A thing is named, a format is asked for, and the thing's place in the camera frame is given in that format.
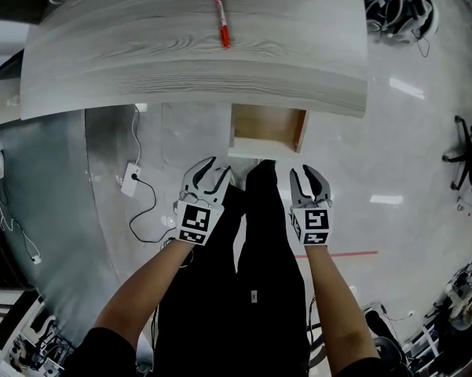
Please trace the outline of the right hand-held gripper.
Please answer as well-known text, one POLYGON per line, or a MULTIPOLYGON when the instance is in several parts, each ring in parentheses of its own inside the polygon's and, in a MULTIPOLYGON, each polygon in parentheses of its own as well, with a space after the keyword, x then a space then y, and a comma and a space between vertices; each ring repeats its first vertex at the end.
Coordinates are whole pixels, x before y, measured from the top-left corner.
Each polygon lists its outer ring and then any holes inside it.
POLYGON ((331 187, 318 170, 306 164, 302 169, 315 202, 302 191, 298 173, 291 169, 291 226, 302 246, 327 246, 333 226, 331 187))

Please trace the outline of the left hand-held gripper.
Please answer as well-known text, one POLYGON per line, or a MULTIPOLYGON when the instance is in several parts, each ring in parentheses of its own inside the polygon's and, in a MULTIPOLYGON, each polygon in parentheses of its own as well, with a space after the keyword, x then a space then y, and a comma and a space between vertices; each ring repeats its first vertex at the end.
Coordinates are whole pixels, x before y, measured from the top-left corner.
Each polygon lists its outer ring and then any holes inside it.
POLYGON ((176 240, 204 246, 225 210, 221 204, 232 180, 232 168, 213 169, 215 160, 215 156, 202 159, 184 174, 181 191, 186 192, 175 203, 176 240))

